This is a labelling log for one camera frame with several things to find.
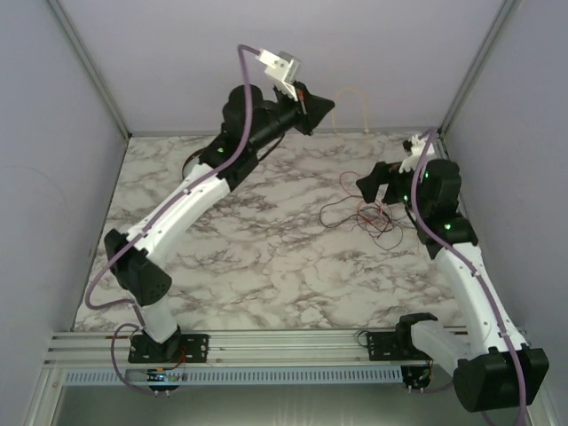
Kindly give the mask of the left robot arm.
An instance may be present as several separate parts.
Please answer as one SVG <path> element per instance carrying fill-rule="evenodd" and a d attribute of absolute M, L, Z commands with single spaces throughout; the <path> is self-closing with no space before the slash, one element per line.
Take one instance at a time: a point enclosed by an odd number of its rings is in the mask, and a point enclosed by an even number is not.
<path fill-rule="evenodd" d="M 335 107 L 303 83 L 292 87 L 294 97 L 277 91 L 275 100 L 264 99 L 255 85 L 234 88 L 219 134 L 185 164 L 182 184 L 127 232 L 113 229 L 105 236 L 110 271 L 133 297 L 143 324 L 131 361 L 171 362 L 185 345 L 167 301 L 172 278 L 163 269 L 181 235 L 244 181 L 261 162 L 261 149 L 276 147 L 289 130 L 310 136 Z"/>

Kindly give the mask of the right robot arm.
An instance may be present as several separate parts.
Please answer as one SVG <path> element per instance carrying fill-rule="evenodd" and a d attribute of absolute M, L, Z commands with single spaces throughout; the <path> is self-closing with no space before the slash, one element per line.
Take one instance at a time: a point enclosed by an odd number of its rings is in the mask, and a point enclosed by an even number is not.
<path fill-rule="evenodd" d="M 439 364 L 471 413 L 531 405 L 548 372 L 548 357 L 517 330 L 493 287 L 478 238 L 458 210 L 459 166 L 432 160 L 416 177 L 399 163 L 378 162 L 356 185 L 365 201 L 374 201 L 385 186 L 383 203 L 404 205 L 420 243 L 452 287 L 469 336 L 456 337 L 433 314 L 408 314 L 391 339 L 397 353 L 421 353 Z"/>

